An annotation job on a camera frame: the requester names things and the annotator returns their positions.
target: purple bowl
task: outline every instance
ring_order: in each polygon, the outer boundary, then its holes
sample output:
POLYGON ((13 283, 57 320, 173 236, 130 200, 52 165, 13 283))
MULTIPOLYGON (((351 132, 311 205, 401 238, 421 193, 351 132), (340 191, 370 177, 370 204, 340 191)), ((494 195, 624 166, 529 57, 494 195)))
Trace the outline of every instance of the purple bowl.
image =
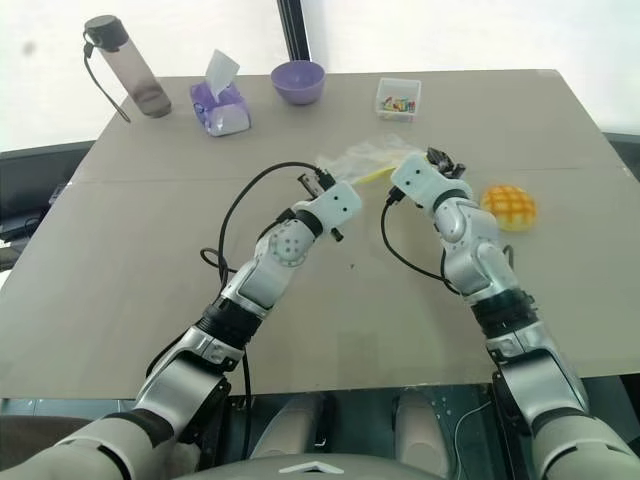
POLYGON ((287 102, 307 105, 315 102, 324 87, 324 69, 308 60, 283 63, 271 72, 274 88, 287 102))

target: gray table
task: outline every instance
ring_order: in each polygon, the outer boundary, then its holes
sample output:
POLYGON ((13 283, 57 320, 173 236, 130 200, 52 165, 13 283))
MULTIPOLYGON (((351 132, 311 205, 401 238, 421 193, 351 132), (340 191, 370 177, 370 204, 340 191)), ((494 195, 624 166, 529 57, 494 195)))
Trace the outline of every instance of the gray table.
MULTIPOLYGON (((0 291, 0 396, 124 398, 155 353, 218 289, 198 257, 214 245, 231 198, 263 167, 337 156, 384 133, 433 145, 469 166, 478 193, 513 183, 539 223, 506 235, 516 272, 583 376, 638 371, 635 295, 640 189, 553 71, 393 74, 420 78, 413 124, 378 120, 379 74, 330 75, 320 102, 286 105, 268 77, 240 77, 253 128, 208 137, 192 113, 195 78, 164 85, 174 111, 109 123, 0 291)), ((304 196, 283 172, 241 204, 227 245, 247 260, 261 227, 304 196)), ((472 315, 442 285, 384 249, 388 184, 359 186, 362 215, 345 240, 320 242, 248 347, 256 393, 484 382, 492 364, 472 315)), ((437 268, 437 238, 409 202, 391 241, 437 268)), ((242 390, 239 372, 231 376, 242 390)))

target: tissue box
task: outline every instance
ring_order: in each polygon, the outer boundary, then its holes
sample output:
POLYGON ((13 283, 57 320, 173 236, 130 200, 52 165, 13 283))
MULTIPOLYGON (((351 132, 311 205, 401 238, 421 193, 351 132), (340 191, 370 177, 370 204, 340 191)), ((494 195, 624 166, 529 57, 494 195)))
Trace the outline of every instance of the tissue box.
POLYGON ((220 137, 251 127, 247 104, 233 83, 220 92, 217 102, 207 82, 193 85, 191 101, 196 117, 209 135, 220 137))

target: yellow bun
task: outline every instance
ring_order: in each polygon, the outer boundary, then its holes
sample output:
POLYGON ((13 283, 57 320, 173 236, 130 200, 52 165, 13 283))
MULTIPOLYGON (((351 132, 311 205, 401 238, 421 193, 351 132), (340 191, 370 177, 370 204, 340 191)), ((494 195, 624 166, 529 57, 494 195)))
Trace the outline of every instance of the yellow bun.
POLYGON ((491 187, 482 195, 480 205, 493 213, 502 230, 523 232, 536 222, 536 204, 531 195, 519 187, 491 187))

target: floor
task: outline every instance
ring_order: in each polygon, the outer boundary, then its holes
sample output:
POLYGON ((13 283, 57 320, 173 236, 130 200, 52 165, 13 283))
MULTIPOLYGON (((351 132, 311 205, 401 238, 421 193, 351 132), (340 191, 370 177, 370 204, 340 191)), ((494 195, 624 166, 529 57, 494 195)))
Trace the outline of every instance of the floor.
MULTIPOLYGON (((336 400, 334 428, 328 438, 331 451, 393 457, 393 400, 404 389, 376 389, 332 392, 336 400)), ((466 412, 488 401, 481 386, 418 387, 431 402, 450 445, 453 457, 453 432, 456 422, 466 412)), ((291 398, 290 395, 261 395, 253 404, 252 445, 269 420, 291 398)), ((97 419, 133 406, 131 400, 4 400, 3 415, 63 415, 97 419)), ((240 457, 244 415, 231 409, 231 428, 224 449, 225 462, 240 457)), ((493 411, 485 408, 470 416, 459 429, 464 480, 502 480, 506 476, 501 460, 493 411)))

